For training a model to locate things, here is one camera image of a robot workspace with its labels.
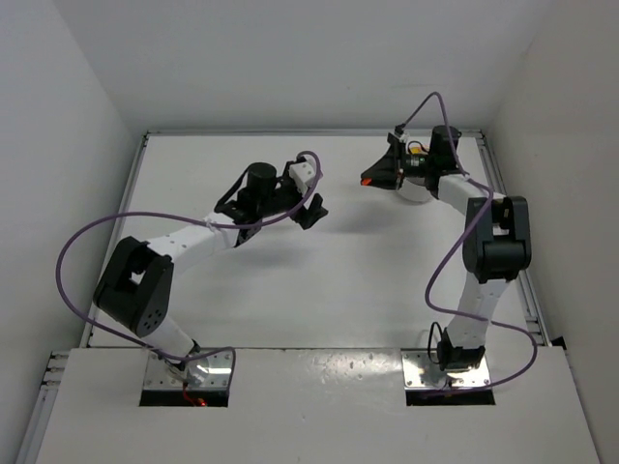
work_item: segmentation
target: white wall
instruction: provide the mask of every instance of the white wall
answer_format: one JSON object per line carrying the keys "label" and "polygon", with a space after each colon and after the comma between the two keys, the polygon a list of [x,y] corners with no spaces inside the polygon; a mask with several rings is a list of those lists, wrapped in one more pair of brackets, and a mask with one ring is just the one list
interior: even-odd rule
{"label": "white wall", "polygon": [[[485,126],[549,0],[55,0],[128,123]],[[439,121],[422,113],[418,127]]]}
{"label": "white wall", "polygon": [[507,188],[528,197],[536,279],[605,462],[616,447],[619,3],[558,1],[494,120]]}
{"label": "white wall", "polygon": [[[0,2],[0,63],[0,463],[9,463],[49,352],[81,332],[55,289],[56,254],[80,224],[116,210],[137,140],[51,0]],[[108,234],[93,233],[68,263],[82,306]]]}

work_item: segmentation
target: purple cable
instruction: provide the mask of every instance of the purple cable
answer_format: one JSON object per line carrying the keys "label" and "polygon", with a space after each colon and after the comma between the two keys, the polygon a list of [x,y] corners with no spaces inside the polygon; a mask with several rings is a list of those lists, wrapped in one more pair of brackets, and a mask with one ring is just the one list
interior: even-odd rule
{"label": "purple cable", "polygon": [[[436,97],[438,99],[438,103],[439,103],[439,105],[441,107],[441,113],[442,113],[442,116],[443,116],[443,122],[445,123],[445,126],[447,126],[447,128],[448,128],[450,125],[449,125],[449,119],[447,117],[447,110],[445,108],[445,103],[443,102],[443,97],[441,97],[441,94],[439,94],[438,92],[432,92],[431,94],[429,94],[424,99],[424,101],[422,101],[422,103],[417,107],[417,109],[415,111],[413,111],[413,114],[411,114],[409,116],[409,118],[406,121],[404,121],[404,123],[401,125],[401,127],[405,128],[408,125],[408,123],[410,123],[413,120],[413,118],[415,116],[417,116],[417,113],[419,113],[419,111],[426,105],[427,101],[429,99],[431,99],[432,97]],[[473,389],[454,390],[454,391],[431,391],[431,392],[428,393],[427,396],[438,396],[438,395],[445,395],[445,394],[460,394],[460,393],[469,393],[469,392],[481,392],[481,391],[485,391],[485,390],[491,389],[493,387],[498,387],[499,385],[506,384],[506,383],[514,380],[515,378],[521,376],[522,374],[524,374],[527,370],[529,370],[531,368],[531,366],[533,365],[533,363],[535,362],[535,360],[538,357],[538,345],[537,345],[537,342],[535,341],[535,338],[533,338],[533,336],[529,332],[527,332],[525,329],[521,329],[520,327],[511,325],[511,324],[504,324],[502,322],[488,321],[485,317],[478,316],[476,314],[471,314],[471,313],[468,313],[468,312],[461,312],[461,311],[456,311],[456,310],[440,307],[440,306],[437,306],[436,304],[434,304],[431,301],[431,299],[430,299],[430,293],[432,291],[432,287],[434,286],[434,283],[436,283],[436,280],[438,279],[440,274],[445,269],[445,266],[447,266],[447,263],[449,262],[449,260],[452,259],[454,254],[456,254],[457,249],[460,248],[460,246],[464,243],[464,241],[471,234],[473,229],[475,229],[475,226],[480,221],[482,216],[486,213],[488,208],[491,206],[491,204],[492,204],[492,197],[493,197],[493,194],[494,194],[494,191],[492,190],[492,188],[490,188],[488,186],[485,186],[484,184],[480,184],[479,182],[474,181],[473,179],[471,179],[469,177],[469,173],[464,170],[464,167],[462,166],[462,163],[460,162],[460,159],[459,159],[459,157],[457,155],[456,143],[454,142],[454,138],[452,137],[452,132],[449,129],[447,130],[447,136],[449,138],[449,145],[450,145],[450,148],[452,149],[452,154],[454,155],[454,160],[456,160],[456,165],[457,165],[458,171],[466,178],[466,181],[469,184],[477,187],[478,189],[481,189],[481,190],[485,191],[487,193],[487,200],[484,202],[484,205],[482,206],[480,211],[475,215],[475,217],[473,217],[473,220],[471,220],[469,225],[464,229],[464,232],[462,232],[462,235],[459,236],[457,241],[450,248],[450,250],[447,252],[447,254],[442,259],[442,261],[438,264],[438,266],[436,267],[436,270],[434,271],[432,276],[429,278],[429,282],[427,283],[426,293],[425,293],[426,304],[430,308],[432,308],[433,310],[435,310],[437,312],[441,312],[443,314],[451,314],[451,315],[454,315],[454,316],[461,316],[461,317],[467,317],[469,319],[475,319],[476,321],[489,322],[490,324],[492,324],[494,326],[502,327],[503,329],[509,329],[511,331],[516,331],[516,332],[520,332],[521,334],[525,334],[526,336],[529,337],[529,340],[531,341],[531,344],[533,345],[533,354],[531,355],[531,358],[530,358],[529,362],[526,364],[525,367],[523,367],[521,370],[519,370],[515,374],[512,374],[512,375],[510,375],[510,376],[508,376],[508,377],[506,377],[504,379],[497,380],[496,382],[492,382],[492,383],[490,383],[490,384],[488,384],[486,386],[478,387],[478,388],[473,388]]]}
{"label": "purple cable", "polygon": [[[316,178],[314,183],[311,185],[311,187],[308,189],[308,191],[305,193],[305,195],[303,195],[303,197],[301,198],[301,200],[299,201],[299,203],[297,203],[292,209],[288,210],[286,213],[283,213],[282,215],[278,216],[278,217],[274,217],[272,219],[269,219],[267,221],[264,222],[259,222],[258,224],[261,227],[264,227],[265,225],[271,225],[271,224],[275,224],[276,222],[280,222],[284,219],[290,218],[292,215],[294,215],[296,212],[298,212],[303,205],[305,205],[308,200],[310,199],[310,197],[313,195],[313,193],[316,191],[316,187],[318,185],[318,181],[320,180],[320,177],[322,176],[322,171],[321,171],[321,166],[320,166],[320,159],[318,158],[318,155],[314,152],[310,152],[310,151],[304,151],[301,152],[299,155],[297,155],[297,159],[303,156],[310,156],[312,157],[315,162],[316,162]],[[213,356],[216,355],[217,353],[221,353],[223,351],[230,351],[232,353],[232,366],[231,366],[231,372],[230,372],[230,378],[228,379],[228,386],[227,386],[227,390],[230,390],[230,384],[232,383],[232,375],[234,374],[234,366],[236,365],[236,351],[233,347],[231,346],[226,346],[223,348],[219,348],[217,350],[213,350],[213,351],[209,351],[208,353],[201,353],[199,355],[194,355],[194,356],[176,356],[176,355],[172,355],[171,353],[165,353],[162,350],[158,350],[157,348],[150,346],[148,343],[144,343],[142,340],[140,340],[139,338],[134,338],[130,335],[126,335],[122,332],[116,331],[114,329],[112,329],[111,327],[108,327],[105,324],[102,324],[100,322],[98,322],[95,319],[91,319],[90,317],[88,317],[88,315],[82,311],[80,311],[75,305],[74,303],[71,301],[71,299],[69,298],[69,296],[67,295],[67,292],[65,291],[65,287],[63,285],[62,282],[62,265],[63,262],[65,260],[65,256],[67,255],[67,252],[69,251],[69,248],[72,246],[72,244],[79,238],[82,236],[82,234],[84,234],[85,232],[89,231],[90,229],[92,229],[93,227],[96,227],[100,224],[103,224],[104,222],[109,222],[111,220],[115,220],[115,219],[119,219],[119,218],[134,218],[134,217],[142,217],[142,218],[163,218],[163,219],[170,219],[170,220],[178,220],[180,222],[186,222],[188,224],[192,224],[192,225],[199,225],[202,227],[207,227],[207,226],[211,226],[211,227],[215,227],[215,228],[220,228],[220,229],[250,229],[255,227],[258,224],[216,224],[216,223],[210,223],[207,224],[204,220],[200,220],[200,219],[193,219],[191,217],[182,217],[182,216],[176,216],[176,215],[169,215],[166,213],[152,213],[152,212],[148,212],[148,211],[132,211],[132,212],[126,212],[126,213],[118,213],[115,215],[109,215],[106,217],[101,217],[97,220],[93,220],[92,222],[84,225],[82,228],[80,228],[77,232],[75,232],[68,240],[67,242],[63,245],[62,249],[60,250],[60,254],[58,255],[58,259],[56,260],[56,287],[58,288],[58,293],[60,294],[60,298],[62,298],[63,302],[65,303],[65,305],[67,305],[67,307],[73,312],[73,314],[75,314],[77,317],[79,317],[80,319],[82,319],[84,322],[86,322],[87,324],[92,325],[93,327],[96,327],[98,329],[101,329],[102,331],[106,331],[110,334],[119,336],[120,338],[123,338],[127,341],[130,341],[132,343],[135,343],[136,345],[139,345],[143,348],[148,348],[149,350],[153,351],[154,353],[156,353],[157,355],[163,357],[163,358],[167,358],[169,360],[173,360],[173,361],[181,361],[181,362],[190,362],[190,361],[196,361],[196,360],[201,360],[204,358],[208,358],[209,356]]]}

